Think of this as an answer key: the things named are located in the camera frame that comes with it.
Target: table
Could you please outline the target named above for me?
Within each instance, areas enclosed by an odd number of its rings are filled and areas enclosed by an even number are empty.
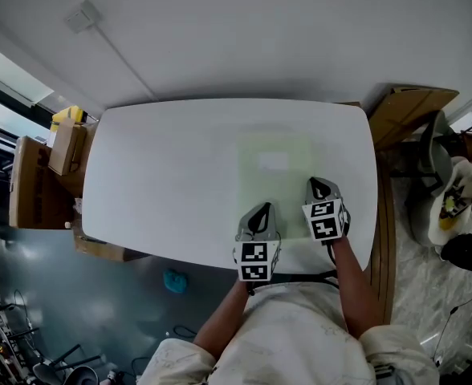
[[[288,145],[275,152],[281,139]],[[303,196],[310,175],[339,185],[352,215],[348,237],[364,269],[376,222],[372,136],[360,108],[333,103],[199,99],[107,110],[88,158],[83,230],[141,252],[235,268],[231,253],[242,206],[262,202],[247,201],[256,193],[249,178],[262,180],[259,172],[245,173],[253,147],[260,150],[256,158],[264,156],[260,168],[278,174],[267,177],[271,188],[277,178],[295,183],[296,195]],[[298,158],[288,161],[292,156]],[[288,182],[296,169],[302,175]],[[283,188],[289,196],[291,187]],[[295,198],[295,220],[302,221],[303,198]],[[280,218],[291,201],[275,202]],[[332,268],[327,250],[308,237],[285,237],[282,247],[275,272]]]

